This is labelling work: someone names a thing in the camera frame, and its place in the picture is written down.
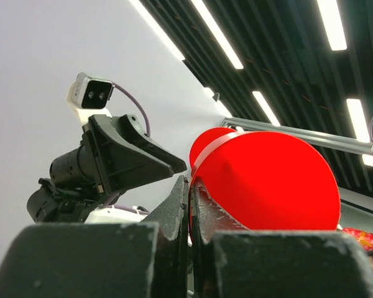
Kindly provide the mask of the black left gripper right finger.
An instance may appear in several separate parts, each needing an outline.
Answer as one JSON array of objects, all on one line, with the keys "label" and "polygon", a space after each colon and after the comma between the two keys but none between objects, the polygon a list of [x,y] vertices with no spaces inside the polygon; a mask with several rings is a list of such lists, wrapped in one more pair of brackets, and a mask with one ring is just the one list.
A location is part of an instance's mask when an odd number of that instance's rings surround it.
[{"label": "black left gripper right finger", "polygon": [[342,232],[251,231],[190,188],[196,297],[373,297],[364,249]]}]

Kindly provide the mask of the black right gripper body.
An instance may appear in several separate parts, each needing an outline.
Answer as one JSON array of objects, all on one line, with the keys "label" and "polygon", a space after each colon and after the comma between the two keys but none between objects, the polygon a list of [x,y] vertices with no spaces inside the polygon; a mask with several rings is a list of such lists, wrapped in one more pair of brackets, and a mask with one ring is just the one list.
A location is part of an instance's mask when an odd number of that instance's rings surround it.
[{"label": "black right gripper body", "polygon": [[126,192],[187,170],[185,161],[150,138],[137,117],[95,114],[88,119],[87,136],[107,194]]}]

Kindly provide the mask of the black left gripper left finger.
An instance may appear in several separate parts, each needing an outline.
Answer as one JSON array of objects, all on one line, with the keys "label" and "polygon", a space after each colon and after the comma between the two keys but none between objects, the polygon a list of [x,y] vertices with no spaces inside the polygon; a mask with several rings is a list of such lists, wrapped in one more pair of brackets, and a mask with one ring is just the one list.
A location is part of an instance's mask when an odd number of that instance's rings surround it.
[{"label": "black left gripper left finger", "polygon": [[0,265],[0,297],[186,297],[188,182],[139,223],[23,229]]}]

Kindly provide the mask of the red plastic wine glass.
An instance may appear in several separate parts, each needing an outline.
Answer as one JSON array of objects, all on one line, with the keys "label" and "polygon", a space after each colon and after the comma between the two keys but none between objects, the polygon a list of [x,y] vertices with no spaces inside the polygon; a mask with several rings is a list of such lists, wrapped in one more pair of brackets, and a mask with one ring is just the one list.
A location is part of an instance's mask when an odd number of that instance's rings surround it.
[{"label": "red plastic wine glass", "polygon": [[193,142],[189,163],[192,180],[249,230],[337,229],[341,198],[334,173],[300,138],[215,127]]}]

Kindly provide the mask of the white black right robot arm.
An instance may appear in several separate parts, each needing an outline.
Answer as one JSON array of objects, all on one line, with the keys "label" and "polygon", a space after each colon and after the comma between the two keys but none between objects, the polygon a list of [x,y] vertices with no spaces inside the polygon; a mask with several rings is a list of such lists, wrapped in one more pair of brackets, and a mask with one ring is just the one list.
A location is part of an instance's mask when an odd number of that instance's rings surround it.
[{"label": "white black right robot arm", "polygon": [[136,116],[92,115],[80,146],[54,159],[27,201],[35,223],[84,222],[130,189],[171,178],[186,163],[152,140]]}]

